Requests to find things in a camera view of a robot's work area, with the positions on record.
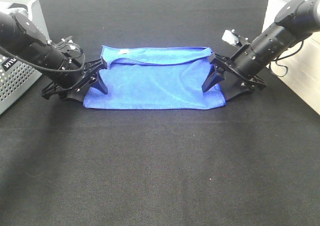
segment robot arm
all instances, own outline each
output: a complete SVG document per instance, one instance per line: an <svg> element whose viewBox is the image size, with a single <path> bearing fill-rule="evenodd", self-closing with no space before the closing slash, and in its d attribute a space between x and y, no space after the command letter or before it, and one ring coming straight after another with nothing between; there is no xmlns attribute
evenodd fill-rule
<svg viewBox="0 0 320 226"><path fill-rule="evenodd" d="M52 80L42 90L49 99L58 94L61 100L82 102L90 87L107 94L99 70L106 69L103 59L85 62L82 49L71 37L58 44L46 37L25 15L0 12L0 53L28 64Z"/></svg>
<svg viewBox="0 0 320 226"><path fill-rule="evenodd" d="M223 40L239 48L232 57L215 54L211 70L202 85L207 92L225 79L224 73L232 74L236 80L223 82L222 91L227 100L241 94L262 90L266 83L257 74L285 50L320 31L320 0L291 0L275 17L272 23L252 42L226 31Z"/></svg>

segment towel fold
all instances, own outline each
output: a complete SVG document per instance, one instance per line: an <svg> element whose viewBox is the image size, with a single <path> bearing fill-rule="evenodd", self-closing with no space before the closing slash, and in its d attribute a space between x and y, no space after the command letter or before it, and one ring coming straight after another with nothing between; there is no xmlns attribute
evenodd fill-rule
<svg viewBox="0 0 320 226"><path fill-rule="evenodd" d="M207 110L224 106L217 84L203 93L212 50L208 47L112 48L101 56L108 69L100 70L108 94L91 87L86 108L117 110Z"/></svg>

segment towel label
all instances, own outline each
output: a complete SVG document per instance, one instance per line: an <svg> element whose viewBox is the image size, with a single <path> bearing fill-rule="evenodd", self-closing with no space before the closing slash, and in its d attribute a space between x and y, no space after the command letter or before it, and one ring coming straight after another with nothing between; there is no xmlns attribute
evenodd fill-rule
<svg viewBox="0 0 320 226"><path fill-rule="evenodd" d="M130 52L129 49L120 49L118 55L126 55Z"/></svg>

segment white wall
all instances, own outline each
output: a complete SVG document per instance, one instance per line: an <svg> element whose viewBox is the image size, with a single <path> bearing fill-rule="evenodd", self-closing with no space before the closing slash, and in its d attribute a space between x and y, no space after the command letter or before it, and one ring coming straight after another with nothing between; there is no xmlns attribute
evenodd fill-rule
<svg viewBox="0 0 320 226"><path fill-rule="evenodd" d="M274 21L279 10L286 4L285 1L269 0L263 30ZM295 52L299 46L298 43L286 51L283 56ZM320 114L320 32L314 33L305 40L299 53L279 61L279 64L289 67L287 75L280 77L280 79ZM272 70L278 75L285 72L283 68L274 63Z"/></svg>

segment blue towel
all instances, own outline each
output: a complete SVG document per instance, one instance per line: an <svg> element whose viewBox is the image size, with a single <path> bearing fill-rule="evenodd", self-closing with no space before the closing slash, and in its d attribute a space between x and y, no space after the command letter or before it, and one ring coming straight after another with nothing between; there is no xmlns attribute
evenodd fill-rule
<svg viewBox="0 0 320 226"><path fill-rule="evenodd" d="M198 109L224 106L217 84L203 93L210 62L208 47L112 48L101 56L108 69L100 71L108 94L91 87L86 108L117 110Z"/></svg>

